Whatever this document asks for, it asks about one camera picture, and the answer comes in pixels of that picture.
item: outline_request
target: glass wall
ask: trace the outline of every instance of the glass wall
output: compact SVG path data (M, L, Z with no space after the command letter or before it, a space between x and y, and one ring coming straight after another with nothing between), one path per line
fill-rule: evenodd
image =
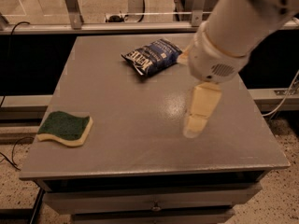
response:
M29 21L31 24L70 24L70 14L81 16L84 24L108 21L161 23L190 21L195 3L200 7L204 2L205 0L0 0L0 13L10 24L19 21ZM207 11L216 2L217 0L206 0Z

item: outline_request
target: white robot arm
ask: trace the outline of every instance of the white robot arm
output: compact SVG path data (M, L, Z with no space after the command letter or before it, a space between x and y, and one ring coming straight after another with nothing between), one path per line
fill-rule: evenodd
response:
M189 49L191 74L221 83L233 78L252 50L299 10L299 0L220 0Z

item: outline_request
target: gray table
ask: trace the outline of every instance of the gray table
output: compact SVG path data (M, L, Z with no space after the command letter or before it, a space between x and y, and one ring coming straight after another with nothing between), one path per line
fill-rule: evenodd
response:
M199 208L197 215L189 213L188 218L216 223L211 217L230 217L227 207L244 203L259 191L258 181L267 172L289 166L240 77L221 84L221 101L203 133L195 139L184 137L186 97L197 83L188 67L176 64L154 77L141 78L121 57L162 37L185 48L192 34L83 36L73 47L48 112L90 115L93 127L82 147L35 141L20 178L35 181L47 192L45 202L59 213L73 214L77 223L86 219L87 223L122 223L110 212L127 211L146 212L142 217L125 216L131 223L136 217L136 223L143 223L140 218L147 223L151 213L158 221L176 223L166 218L176 217L181 223L185 216L171 213L176 208L189 208L189 212ZM217 191L223 192L222 198ZM231 201L225 199L225 191ZM197 199L191 205L180 201L190 193L199 198L198 204ZM212 203L205 198L207 193L211 199L215 194ZM243 193L244 199L234 200L237 193ZM146 205L139 203L138 198L144 197L141 202L152 205L157 195L161 200L177 195L176 201L164 205L170 214L148 213ZM135 204L112 207L120 196L123 203L128 198L132 203L134 197ZM105 206L112 202L111 208L99 203L94 208L94 197ZM74 206L66 208L67 203ZM207 213L215 211L206 210L207 206L218 206L219 213ZM101 214L76 215L94 212ZM206 222L200 219L203 215Z

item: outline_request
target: floor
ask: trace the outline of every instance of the floor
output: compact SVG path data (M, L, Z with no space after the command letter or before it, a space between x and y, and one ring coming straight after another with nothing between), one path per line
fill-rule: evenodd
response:
M262 180L263 190L249 202L235 206L235 216L225 224L298 224L299 223L299 139L298 128L291 126L284 114L269 122L273 135L280 143L291 167L286 170L270 172ZM0 145L0 151L11 155L13 143ZM30 144L17 145L14 160L21 168L26 159ZM19 171L7 162L0 162L0 209L30 208L33 206L38 188L32 182L23 182L18 178ZM23 224L25 220L0 221L7 224ZM59 216L45 204L42 205L37 223L70 223L70 216Z

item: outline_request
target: yellow sponge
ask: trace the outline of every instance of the yellow sponge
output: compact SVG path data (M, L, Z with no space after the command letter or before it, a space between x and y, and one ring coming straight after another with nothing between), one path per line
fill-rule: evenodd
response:
M63 111L48 115L37 132L39 141L55 140L69 147L78 147L84 141L93 125L91 117L76 117Z
M218 84L204 82L193 88L192 99L184 123L186 137L196 137L205 129L207 121L220 99L221 89Z

